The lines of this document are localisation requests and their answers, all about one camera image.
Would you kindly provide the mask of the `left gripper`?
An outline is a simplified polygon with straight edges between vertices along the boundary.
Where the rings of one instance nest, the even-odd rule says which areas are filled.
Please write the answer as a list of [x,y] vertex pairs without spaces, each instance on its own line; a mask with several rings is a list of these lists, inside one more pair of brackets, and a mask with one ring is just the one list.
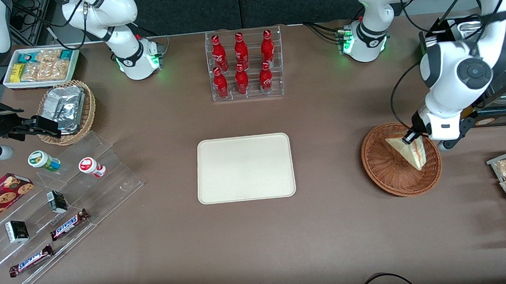
[[463,109],[444,110],[439,107],[421,107],[413,115],[413,130],[409,129],[402,142],[411,145],[419,133],[432,140],[454,140],[460,137],[460,121]]

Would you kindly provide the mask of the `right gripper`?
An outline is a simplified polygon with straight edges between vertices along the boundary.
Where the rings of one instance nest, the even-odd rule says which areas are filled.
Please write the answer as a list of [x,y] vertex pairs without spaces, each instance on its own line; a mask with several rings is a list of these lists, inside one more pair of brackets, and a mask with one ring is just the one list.
[[40,115],[21,120],[17,113],[0,108],[0,138],[24,142],[27,134],[61,137],[58,123],[53,120]]

